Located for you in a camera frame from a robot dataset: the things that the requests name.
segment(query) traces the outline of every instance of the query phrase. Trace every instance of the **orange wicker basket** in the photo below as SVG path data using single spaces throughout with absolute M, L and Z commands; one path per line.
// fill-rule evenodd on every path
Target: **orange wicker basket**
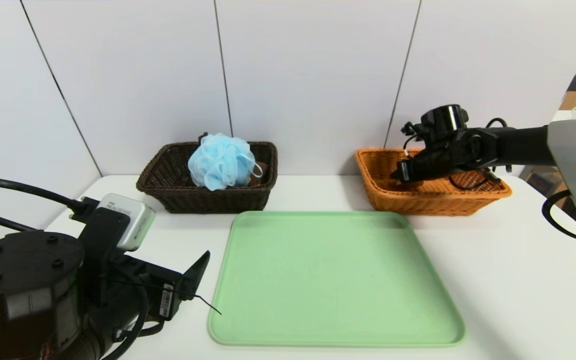
M 415 155 L 420 150 L 409 150 Z M 471 215 L 496 200 L 507 198 L 513 191 L 505 183 L 487 182 L 473 190 L 461 190 L 448 178 L 424 181 L 418 187 L 397 185 L 391 173 L 397 162 L 405 160 L 402 149 L 362 148 L 355 158 L 363 186 L 372 207 L 376 210 L 417 215 Z M 484 180 L 479 171 L 467 171 L 452 176 L 462 187 L 469 187 Z

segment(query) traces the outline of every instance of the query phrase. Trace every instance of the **black cable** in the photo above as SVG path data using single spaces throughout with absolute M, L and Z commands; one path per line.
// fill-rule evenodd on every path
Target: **black cable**
M 406 142 L 404 142 L 404 148 L 403 148 L 404 151 L 406 151 L 406 146 L 408 146 L 408 143 L 416 137 L 417 137 L 417 135 L 413 135 L 413 136 L 410 136 L 408 139 L 406 139 Z
M 130 281 L 129 284 L 134 286 L 134 289 L 137 291 L 139 295 L 139 316 L 137 317 L 137 321 L 135 321 L 134 326 L 130 331 L 128 331 L 128 335 L 126 338 L 114 349 L 111 353 L 103 357 L 103 360 L 117 360 L 119 357 L 124 355 L 124 353 L 132 346 L 135 342 L 139 334 L 141 333 L 142 329 L 144 328 L 144 324 L 146 323 L 146 316 L 148 315 L 148 294 L 146 293 L 146 289 L 139 286 L 141 282 L 137 278 L 137 276 L 133 275 L 129 271 L 126 271 L 121 266 L 116 264 L 112 265 L 112 268 L 115 269 L 121 276 L 126 278 Z
M 553 205 L 555 205 L 555 203 L 557 203 L 558 201 L 569 197 L 570 195 L 571 195 L 570 190 L 564 190 L 556 194 L 551 194 L 551 196 L 549 196 L 546 199 L 546 201 L 543 202 L 543 205 L 541 207 L 541 214 L 543 215 L 544 218 L 546 218 L 546 221 L 550 225 L 552 225 L 556 230 L 559 230 L 560 232 L 568 235 L 569 237 L 576 239 L 576 234 L 573 234 L 572 232 L 566 230 L 566 228 L 558 224 L 557 221 L 553 219 L 553 215 L 551 214 L 551 209 L 553 208 Z
M 80 201 L 73 200 L 71 198 L 67 198 L 66 196 L 62 196 L 61 194 L 54 193 L 54 192 L 48 191 L 46 189 L 41 189 L 40 187 L 22 184 L 21 182 L 3 180 L 2 178 L 0 178 L 0 188 L 10 189 L 11 191 L 23 192 L 26 194 L 31 194 L 34 196 L 39 196 L 39 197 L 44 198 L 44 199 L 55 201 L 57 203 L 66 205 L 66 207 L 73 210 L 73 212 L 75 212 L 75 214 L 79 214 L 81 212 L 84 212 L 84 210 L 87 207 L 86 203 L 82 203 Z M 11 221 L 9 219 L 2 218 L 2 217 L 0 217 L 0 225 L 4 226 L 6 228 L 10 228 L 12 230 L 17 230 L 17 231 L 35 230 L 35 228 L 32 228 L 30 226 L 23 225 L 21 223 L 17 223 L 17 222 L 14 222 L 14 221 Z
M 157 325 L 153 325 L 149 328 L 142 328 L 141 332 L 139 333 L 139 337 L 150 337 L 151 335 L 155 335 L 163 330 L 164 328 L 164 321 L 158 321 Z
M 489 182 L 489 179 L 487 177 L 484 176 L 484 179 L 481 182 L 478 182 L 472 186 L 462 186 L 459 185 L 457 182 L 455 182 L 455 180 L 453 179 L 452 176 L 448 176 L 448 180 L 450 181 L 450 184 L 452 184 L 453 187 L 456 187 L 457 189 L 459 189 L 460 191 L 472 191 L 474 189 L 477 189 L 478 187 L 484 185 L 485 183 Z
M 494 123 L 499 123 L 501 124 L 502 128 L 507 128 L 508 124 L 506 123 L 506 121 L 504 119 L 502 119 L 501 117 L 495 117 L 494 119 L 490 120 L 486 127 L 489 128 L 491 127 Z
M 211 309 L 215 310 L 215 312 L 219 313 L 219 315 L 223 315 L 221 311 L 217 310 L 217 308 L 215 306 L 213 306 L 211 303 L 209 303 L 208 301 L 206 301 L 205 298 L 201 297 L 198 294 L 192 294 L 190 292 L 183 292 L 183 291 L 177 291 L 177 290 L 173 290 L 173 289 L 166 289 L 166 287 L 162 287 L 162 286 L 157 286 L 157 285 L 148 285 L 148 284 L 144 284 L 142 282 L 128 282 L 128 281 L 124 281 L 124 280 L 119 280 L 118 278 L 111 278 L 111 277 L 104 277 L 104 279 L 108 280 L 108 281 L 112 281 L 114 283 L 119 283 L 119 284 L 126 284 L 126 285 L 135 285 L 136 287 L 144 287 L 144 288 L 149 288 L 149 289 L 156 289 L 156 290 L 165 290 L 167 292 L 173 292 L 175 294 L 179 294 L 179 295 L 183 295 L 183 296 L 192 296 L 192 297 L 198 297 L 199 299 L 201 299 L 201 301 L 203 301 L 206 305 L 210 306 Z
M 502 119 L 501 117 L 495 117 L 494 119 L 490 120 L 487 125 L 486 128 L 491 127 L 494 123 L 499 123 L 501 124 L 502 128 L 507 128 L 508 124 L 506 123 L 506 121 L 504 119 Z M 493 173 L 497 170 L 496 166 L 492 166 L 492 171 Z M 511 173 L 513 171 L 513 166 L 512 165 L 506 165 L 505 166 L 505 172 L 506 173 Z

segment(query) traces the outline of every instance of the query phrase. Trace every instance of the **dark brown wicker basket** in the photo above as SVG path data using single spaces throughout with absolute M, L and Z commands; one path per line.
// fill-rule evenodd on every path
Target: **dark brown wicker basket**
M 277 148 L 270 142 L 249 142 L 257 162 L 268 165 L 256 186 L 210 191 L 190 178 L 188 160 L 199 143 L 171 143 L 150 160 L 137 180 L 137 189 L 153 196 L 173 214 L 239 214 L 263 210 L 277 181 Z

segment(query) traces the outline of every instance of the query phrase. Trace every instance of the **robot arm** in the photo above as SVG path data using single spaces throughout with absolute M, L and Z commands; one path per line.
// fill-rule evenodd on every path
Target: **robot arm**
M 466 110 L 445 105 L 426 112 L 419 124 L 407 123 L 402 132 L 423 140 L 425 149 L 398 162 L 391 177 L 409 183 L 494 166 L 556 165 L 548 148 L 547 126 L 469 129 L 467 121 Z
M 542 214 L 555 228 L 576 238 L 550 215 L 552 205 L 564 196 L 572 196 L 576 205 L 576 119 L 529 129 L 469 129 L 467 121 L 468 114 L 459 105 L 444 105 L 426 112 L 421 123 L 407 123 L 401 131 L 409 140 L 423 141 L 425 148 L 399 161 L 391 178 L 404 184 L 494 166 L 557 166 L 569 190 L 547 199 Z M 501 119 L 488 125 L 494 121 L 505 125 Z

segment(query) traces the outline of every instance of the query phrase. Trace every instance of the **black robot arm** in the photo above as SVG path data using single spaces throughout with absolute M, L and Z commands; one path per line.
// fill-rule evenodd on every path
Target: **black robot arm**
M 421 123 L 407 123 L 402 132 L 423 140 L 425 148 L 414 157 L 399 161 L 391 177 L 410 183 L 494 166 L 555 166 L 548 148 L 547 126 L 469 129 L 467 121 L 468 114 L 459 105 L 444 105 L 426 112 Z

